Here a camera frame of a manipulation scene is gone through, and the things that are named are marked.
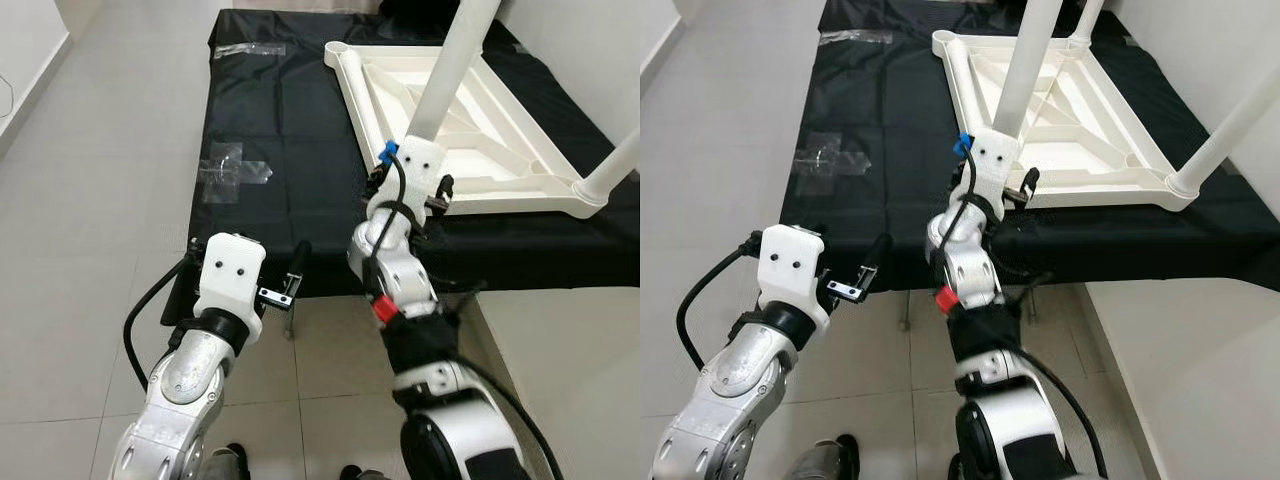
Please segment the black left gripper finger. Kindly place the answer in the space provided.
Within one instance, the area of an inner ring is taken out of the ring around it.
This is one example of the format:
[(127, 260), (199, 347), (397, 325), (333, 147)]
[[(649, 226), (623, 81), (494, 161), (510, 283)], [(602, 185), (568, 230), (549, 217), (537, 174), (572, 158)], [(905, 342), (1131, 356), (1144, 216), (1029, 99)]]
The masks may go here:
[(858, 283), (855, 284), (859, 291), (870, 289), (870, 285), (881, 269), (883, 257), (890, 250), (892, 250), (892, 244), (893, 237), (890, 233), (881, 233), (876, 237), (859, 271)]
[(291, 255), (291, 262), (285, 270), (285, 294), (297, 296), (306, 271), (306, 262), (312, 252), (308, 241), (302, 239)]

